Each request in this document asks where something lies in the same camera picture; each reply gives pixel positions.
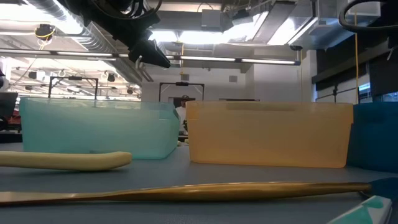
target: gray table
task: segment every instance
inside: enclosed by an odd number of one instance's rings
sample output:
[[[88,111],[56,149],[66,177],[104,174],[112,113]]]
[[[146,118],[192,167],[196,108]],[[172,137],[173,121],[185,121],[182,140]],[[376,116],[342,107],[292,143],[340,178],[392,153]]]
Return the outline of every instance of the gray table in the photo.
[[[0,151],[22,145],[0,144]],[[171,185],[254,181],[369,182],[398,174],[345,169],[196,164],[187,147],[163,160],[133,160],[109,172],[0,167],[0,191],[100,192]],[[361,202],[358,194],[244,203],[64,203],[0,208],[0,223],[326,223]]]

